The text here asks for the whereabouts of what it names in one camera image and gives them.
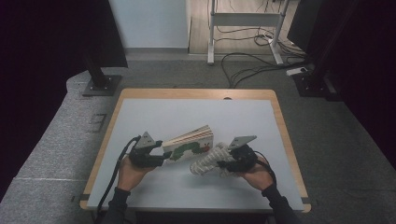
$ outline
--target white wall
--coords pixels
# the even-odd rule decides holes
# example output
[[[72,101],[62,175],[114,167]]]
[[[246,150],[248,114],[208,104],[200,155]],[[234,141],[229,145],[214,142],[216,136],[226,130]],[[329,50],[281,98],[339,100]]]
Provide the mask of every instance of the white wall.
[[[122,45],[186,49],[190,0],[109,0]]]

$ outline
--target wooden floor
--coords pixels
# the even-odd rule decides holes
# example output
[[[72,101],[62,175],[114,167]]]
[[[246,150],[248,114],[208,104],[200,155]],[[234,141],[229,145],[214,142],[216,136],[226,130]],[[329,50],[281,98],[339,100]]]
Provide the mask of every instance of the wooden floor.
[[[291,25],[292,18],[299,0],[291,0],[286,12],[286,18],[283,22],[280,33],[280,41],[290,45],[287,41],[288,30]],[[207,54],[207,43],[209,38],[209,14],[210,14],[209,0],[193,0],[191,1],[191,35],[190,35],[190,54]],[[283,7],[284,1],[276,0],[219,0],[217,12],[278,12]],[[238,30],[248,27],[219,27],[224,31]],[[262,27],[262,29],[273,31],[274,27]],[[215,27],[215,39],[221,38],[247,38],[255,36],[258,32],[258,27],[247,31],[238,31],[234,33],[224,34]],[[266,44],[265,40],[259,40],[259,43]],[[247,40],[218,40],[215,42],[215,54],[224,54],[232,52],[244,52],[251,54],[271,54],[268,46],[258,46],[253,39]]]

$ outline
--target wooden table edge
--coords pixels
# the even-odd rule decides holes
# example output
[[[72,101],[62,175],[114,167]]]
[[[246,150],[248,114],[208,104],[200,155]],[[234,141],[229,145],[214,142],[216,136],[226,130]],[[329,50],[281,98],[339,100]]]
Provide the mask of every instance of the wooden table edge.
[[[294,180],[296,181],[297,188],[302,198],[308,199],[308,194],[304,185],[303,177],[301,175],[300,167],[294,154],[294,150],[290,141],[289,133],[286,127],[285,120],[283,119],[282,111],[280,109],[279,102],[276,98],[276,93],[272,90],[229,90],[229,89],[124,89],[122,90],[119,100],[117,101],[111,120],[108,124],[106,134],[102,145],[99,149],[95,163],[92,167],[90,177],[87,185],[84,189],[83,196],[91,194],[94,181],[99,171],[100,164],[104,157],[108,140],[110,139],[111,133],[114,128],[117,116],[120,112],[120,107],[124,99],[224,99],[229,97],[231,99],[238,100],[270,100],[271,106],[274,109],[274,115],[276,117],[276,124],[280,131],[284,148],[289,160],[291,173],[293,174]],[[89,210],[88,198],[83,197],[80,200],[80,207],[85,210]],[[311,210],[311,204],[309,202],[304,203],[304,213]]]

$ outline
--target desk frame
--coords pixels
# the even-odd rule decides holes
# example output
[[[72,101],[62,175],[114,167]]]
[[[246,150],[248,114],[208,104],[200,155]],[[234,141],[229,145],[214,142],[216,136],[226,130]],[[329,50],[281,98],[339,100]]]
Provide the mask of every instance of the desk frame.
[[[286,17],[289,0],[285,0],[280,13],[218,13],[215,10],[217,0],[212,0],[210,9],[210,34],[209,44],[207,47],[207,63],[209,65],[215,62],[215,41],[213,33],[215,25],[217,26],[274,26],[274,38],[269,39],[268,43],[274,55],[277,64],[283,64],[277,48],[277,40],[279,39],[280,30],[282,29],[283,20]]]
[[[124,99],[224,99],[230,97],[238,100],[270,100],[271,106],[274,109],[276,118],[276,124],[282,137],[283,145],[288,156],[291,173],[296,181],[297,188],[300,192],[300,196],[303,199],[308,198],[308,194],[305,189],[304,181],[301,176],[300,168],[298,166],[297,159],[294,154],[293,147],[291,145],[288,130],[286,128],[285,121],[283,120],[282,112],[280,110],[279,103],[276,98],[276,94],[271,90],[213,90],[213,89],[125,89],[120,94],[120,98],[117,101],[116,108],[114,109],[113,116],[111,117],[110,123],[108,124],[105,138],[102,142],[101,148],[96,157],[95,164],[92,168],[90,178],[88,179],[87,186],[84,189],[83,195],[90,195],[92,192],[93,184],[97,177],[99,167],[102,163],[102,159],[105,155],[107,143],[110,139],[111,133],[113,132],[114,125],[117,120],[117,116],[120,113],[120,108]],[[87,209],[87,197],[82,197],[80,200],[80,206],[83,209]],[[309,212],[311,210],[311,204],[303,202],[304,211]]]

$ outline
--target book cover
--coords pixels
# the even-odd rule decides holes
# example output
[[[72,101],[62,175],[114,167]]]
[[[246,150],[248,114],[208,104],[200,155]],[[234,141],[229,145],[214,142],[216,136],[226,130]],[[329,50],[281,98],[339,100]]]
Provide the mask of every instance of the book cover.
[[[208,125],[163,142],[163,151],[172,151],[167,162],[183,161],[205,153],[212,147],[213,133]]]

